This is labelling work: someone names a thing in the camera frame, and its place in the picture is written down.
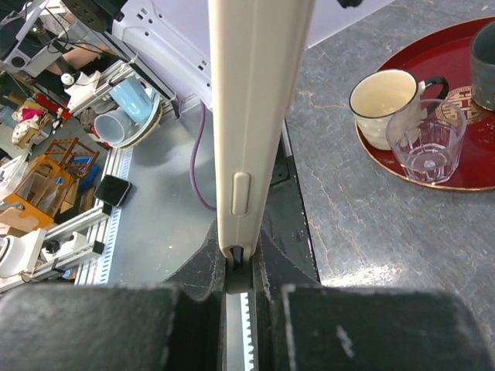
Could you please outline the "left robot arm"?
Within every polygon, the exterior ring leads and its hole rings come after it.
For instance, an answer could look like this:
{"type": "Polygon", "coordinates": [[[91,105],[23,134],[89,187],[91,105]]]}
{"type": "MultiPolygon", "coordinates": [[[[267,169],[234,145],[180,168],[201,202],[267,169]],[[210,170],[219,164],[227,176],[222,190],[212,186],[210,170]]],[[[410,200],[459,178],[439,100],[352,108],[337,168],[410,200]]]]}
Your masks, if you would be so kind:
{"type": "Polygon", "coordinates": [[[207,1],[65,1],[86,27],[136,51],[181,98],[212,103],[207,1]]]}

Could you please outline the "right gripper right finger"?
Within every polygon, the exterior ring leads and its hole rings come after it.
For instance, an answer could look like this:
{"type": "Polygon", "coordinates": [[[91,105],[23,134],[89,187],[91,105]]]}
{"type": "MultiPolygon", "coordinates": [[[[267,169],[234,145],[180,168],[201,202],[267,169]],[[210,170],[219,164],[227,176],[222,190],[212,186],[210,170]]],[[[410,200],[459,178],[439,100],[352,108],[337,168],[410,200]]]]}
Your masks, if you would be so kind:
{"type": "Polygon", "coordinates": [[[257,370],[492,370],[473,313],[438,289],[316,282],[266,233],[253,257],[257,370]]]}

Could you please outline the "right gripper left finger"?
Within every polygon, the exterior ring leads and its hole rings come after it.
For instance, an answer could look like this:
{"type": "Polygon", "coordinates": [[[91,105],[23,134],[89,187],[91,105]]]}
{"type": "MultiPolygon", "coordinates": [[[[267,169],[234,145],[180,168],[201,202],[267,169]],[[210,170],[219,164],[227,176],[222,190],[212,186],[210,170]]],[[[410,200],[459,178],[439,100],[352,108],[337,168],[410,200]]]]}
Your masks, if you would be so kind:
{"type": "Polygon", "coordinates": [[[158,284],[26,284],[1,299],[3,370],[221,370],[225,260],[211,228],[158,284]]]}

